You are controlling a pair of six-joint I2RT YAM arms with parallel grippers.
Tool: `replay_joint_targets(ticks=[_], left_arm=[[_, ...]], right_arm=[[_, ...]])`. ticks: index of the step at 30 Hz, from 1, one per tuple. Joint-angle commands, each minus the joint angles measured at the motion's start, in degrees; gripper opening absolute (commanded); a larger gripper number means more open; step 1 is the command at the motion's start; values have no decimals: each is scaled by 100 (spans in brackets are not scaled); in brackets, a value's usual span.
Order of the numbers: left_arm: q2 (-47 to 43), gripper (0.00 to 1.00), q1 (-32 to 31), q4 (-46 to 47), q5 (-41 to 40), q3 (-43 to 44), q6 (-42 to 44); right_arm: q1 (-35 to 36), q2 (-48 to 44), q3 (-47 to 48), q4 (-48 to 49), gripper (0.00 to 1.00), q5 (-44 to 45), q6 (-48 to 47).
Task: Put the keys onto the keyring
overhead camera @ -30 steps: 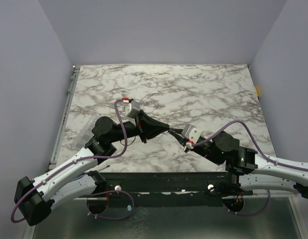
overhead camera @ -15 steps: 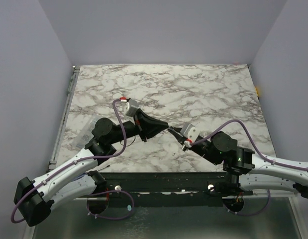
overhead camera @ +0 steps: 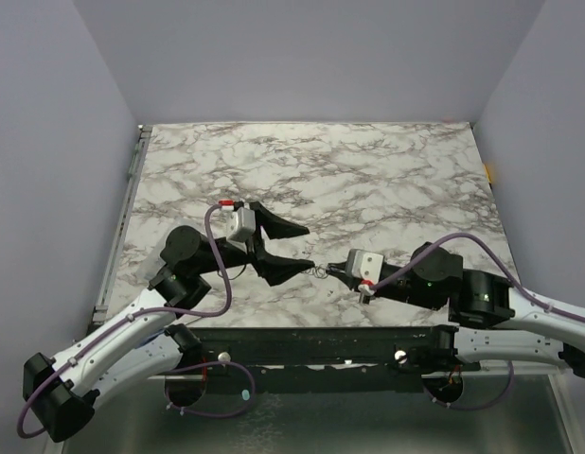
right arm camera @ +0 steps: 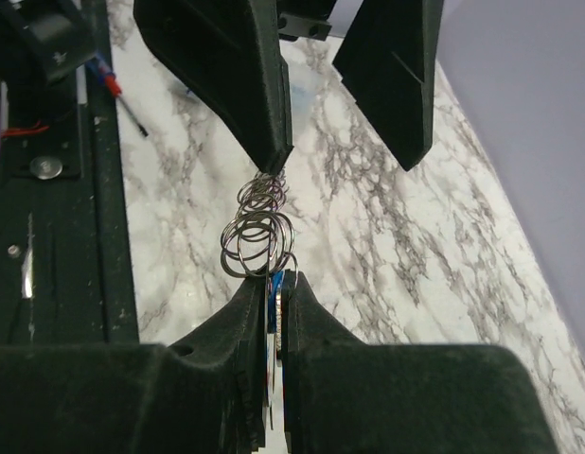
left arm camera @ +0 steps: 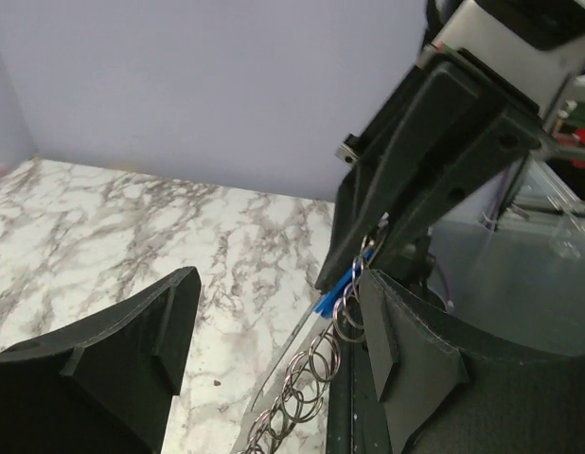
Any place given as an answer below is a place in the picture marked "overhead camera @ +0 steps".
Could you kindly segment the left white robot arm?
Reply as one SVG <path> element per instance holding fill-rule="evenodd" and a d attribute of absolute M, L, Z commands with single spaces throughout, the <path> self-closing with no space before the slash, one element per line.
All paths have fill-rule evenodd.
<path fill-rule="evenodd" d="M 313 268 L 307 259 L 269 254 L 263 241 L 308 233 L 258 201 L 219 201 L 207 209 L 203 231 L 175 227 L 159 253 L 160 268 L 133 302 L 67 349 L 26 361 L 18 436 L 45 433 L 59 443 L 76 434 L 95 414 L 99 379 L 142 341 L 182 316 L 217 318 L 230 309 L 228 269 L 251 265 L 274 287 Z"/>

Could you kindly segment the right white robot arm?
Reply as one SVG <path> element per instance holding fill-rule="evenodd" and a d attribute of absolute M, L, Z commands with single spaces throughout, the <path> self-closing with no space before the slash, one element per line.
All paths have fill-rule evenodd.
<path fill-rule="evenodd" d="M 465 268 L 462 256 L 425 243 L 397 267 L 383 255 L 353 249 L 326 273 L 367 304 L 386 298 L 411 306 L 448 310 L 449 338 L 424 347 L 436 370 L 481 360 L 528 361 L 569 369 L 585 378 L 585 308 L 523 288 L 506 271 L 496 275 Z"/>

